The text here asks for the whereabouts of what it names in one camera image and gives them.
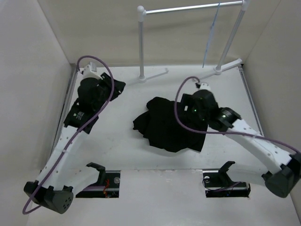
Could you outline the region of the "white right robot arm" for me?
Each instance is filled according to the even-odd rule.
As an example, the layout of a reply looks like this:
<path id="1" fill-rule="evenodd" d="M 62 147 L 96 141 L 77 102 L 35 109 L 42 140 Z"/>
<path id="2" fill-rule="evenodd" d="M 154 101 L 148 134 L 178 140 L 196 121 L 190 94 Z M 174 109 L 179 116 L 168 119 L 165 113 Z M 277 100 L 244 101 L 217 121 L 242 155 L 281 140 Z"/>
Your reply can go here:
<path id="1" fill-rule="evenodd" d="M 286 198 L 300 180 L 300 152 L 291 154 L 281 149 L 275 140 L 251 128 L 237 112 L 219 107 L 211 91 L 200 89 L 192 95 L 183 94 L 181 111 L 189 121 L 204 122 L 213 134 L 225 135 L 240 144 L 264 165 L 260 169 L 226 162 L 216 172 L 221 191 L 245 182 L 265 186 L 274 195 Z"/>

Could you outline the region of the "black trousers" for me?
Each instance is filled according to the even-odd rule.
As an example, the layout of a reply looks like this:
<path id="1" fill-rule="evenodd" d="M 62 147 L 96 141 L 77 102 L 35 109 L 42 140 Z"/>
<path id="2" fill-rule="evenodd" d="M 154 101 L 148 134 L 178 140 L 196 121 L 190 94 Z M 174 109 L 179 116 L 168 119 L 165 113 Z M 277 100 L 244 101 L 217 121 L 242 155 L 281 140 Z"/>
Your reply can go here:
<path id="1" fill-rule="evenodd" d="M 174 115 L 174 101 L 162 97 L 151 99 L 146 107 L 148 111 L 133 121 L 133 129 L 148 139 L 153 147 L 177 153 L 183 149 L 201 152 L 205 134 L 198 134 L 183 128 Z"/>

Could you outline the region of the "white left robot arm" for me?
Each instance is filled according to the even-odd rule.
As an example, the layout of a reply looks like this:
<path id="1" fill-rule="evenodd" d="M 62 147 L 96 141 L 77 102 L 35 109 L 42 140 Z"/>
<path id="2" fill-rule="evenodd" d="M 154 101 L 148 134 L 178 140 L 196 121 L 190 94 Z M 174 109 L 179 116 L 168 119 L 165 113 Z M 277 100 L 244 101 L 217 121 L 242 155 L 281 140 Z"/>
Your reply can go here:
<path id="1" fill-rule="evenodd" d="M 104 166 L 90 162 L 73 170 L 72 165 L 100 112 L 123 92 L 125 86 L 125 82 L 106 73 L 81 80 L 78 97 L 63 122 L 61 135 L 49 160 L 35 181 L 28 181 L 24 186 L 30 201 L 38 207 L 64 214 L 73 198 L 88 186 L 99 188 L 109 184 Z"/>

